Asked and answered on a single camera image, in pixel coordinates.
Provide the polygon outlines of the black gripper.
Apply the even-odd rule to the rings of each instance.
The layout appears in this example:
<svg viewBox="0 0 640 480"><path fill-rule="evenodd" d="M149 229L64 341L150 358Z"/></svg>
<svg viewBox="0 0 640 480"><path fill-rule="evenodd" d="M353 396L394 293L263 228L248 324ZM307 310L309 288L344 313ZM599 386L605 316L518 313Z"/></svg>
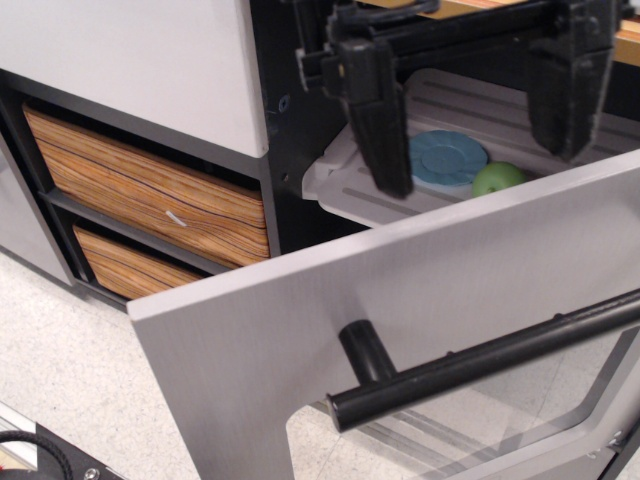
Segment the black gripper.
<svg viewBox="0 0 640 480"><path fill-rule="evenodd" d="M522 1L443 20L438 1L369 8L355 1L295 1L305 88L338 99L377 188L413 192L405 103L395 70L522 43L536 142L574 159L593 142L620 29L617 1Z"/></svg>

